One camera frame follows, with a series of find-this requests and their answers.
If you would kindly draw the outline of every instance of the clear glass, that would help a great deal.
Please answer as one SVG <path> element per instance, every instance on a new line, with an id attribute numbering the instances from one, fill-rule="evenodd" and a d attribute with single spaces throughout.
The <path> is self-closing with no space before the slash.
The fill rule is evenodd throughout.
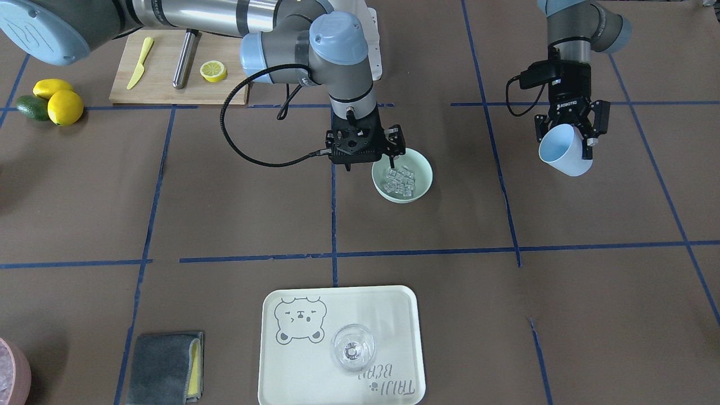
<path id="1" fill-rule="evenodd" d="M 343 326 L 333 336 L 333 356 L 340 367 L 350 373 L 366 370 L 375 360 L 375 338 L 362 325 Z"/>

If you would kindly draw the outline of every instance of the wooden cutting board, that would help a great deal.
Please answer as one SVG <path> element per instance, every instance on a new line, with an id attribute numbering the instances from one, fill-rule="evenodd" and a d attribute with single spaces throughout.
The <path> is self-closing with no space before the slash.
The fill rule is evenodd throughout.
<path id="1" fill-rule="evenodd" d="M 130 81 L 140 57 L 145 37 L 155 40 L 147 59 L 145 73 L 130 90 Z M 190 70 L 187 85 L 175 90 L 173 77 L 177 68 L 185 30 L 139 30 L 127 37 L 120 66 L 110 91 L 110 102 L 131 104 L 222 104 L 247 76 L 240 64 L 240 38 L 220 37 L 202 32 Z M 228 77 L 210 83 L 200 76 L 200 66 L 207 61 L 220 61 L 228 69 Z M 245 104 L 248 88 L 240 90 L 231 104 Z"/>

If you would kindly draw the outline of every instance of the white plastic cup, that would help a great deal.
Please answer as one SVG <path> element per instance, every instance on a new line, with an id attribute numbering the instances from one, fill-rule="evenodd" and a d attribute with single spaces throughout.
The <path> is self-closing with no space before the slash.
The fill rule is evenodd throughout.
<path id="1" fill-rule="evenodd" d="M 372 164 L 372 182 L 375 189 L 385 199 L 398 204 L 410 203 L 422 197 L 430 189 L 433 182 L 433 168 L 430 162 L 420 152 L 406 148 L 405 154 L 395 158 L 395 167 L 400 168 L 406 166 L 408 170 L 415 173 L 415 190 L 412 197 L 401 197 L 399 195 L 388 194 L 382 187 L 385 179 L 385 171 L 390 167 L 390 160 L 387 156 Z"/>
<path id="2" fill-rule="evenodd" d="M 592 160 L 582 158 L 582 136 L 570 124 L 560 124 L 548 131 L 540 142 L 538 155 L 545 163 L 572 177 L 580 176 L 593 165 Z"/>

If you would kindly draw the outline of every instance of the gray towel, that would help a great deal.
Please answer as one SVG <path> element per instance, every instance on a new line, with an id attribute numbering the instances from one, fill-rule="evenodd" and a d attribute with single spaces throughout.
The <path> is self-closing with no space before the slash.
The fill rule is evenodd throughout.
<path id="1" fill-rule="evenodd" d="M 185 405 L 192 370 L 192 347 L 200 344 L 200 359 L 204 350 L 201 331 L 175 334 L 146 334 L 135 340 L 127 405 Z M 200 371 L 202 392 L 202 370 Z"/>

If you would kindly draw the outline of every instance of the white tray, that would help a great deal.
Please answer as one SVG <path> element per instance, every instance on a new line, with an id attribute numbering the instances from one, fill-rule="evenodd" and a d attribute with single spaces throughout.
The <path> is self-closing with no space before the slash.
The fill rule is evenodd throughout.
<path id="1" fill-rule="evenodd" d="M 348 324 L 377 343 L 364 373 L 344 371 L 332 355 L 333 336 Z M 260 342 L 261 405 L 414 405 L 425 395 L 418 302 L 402 285 L 274 291 Z"/>

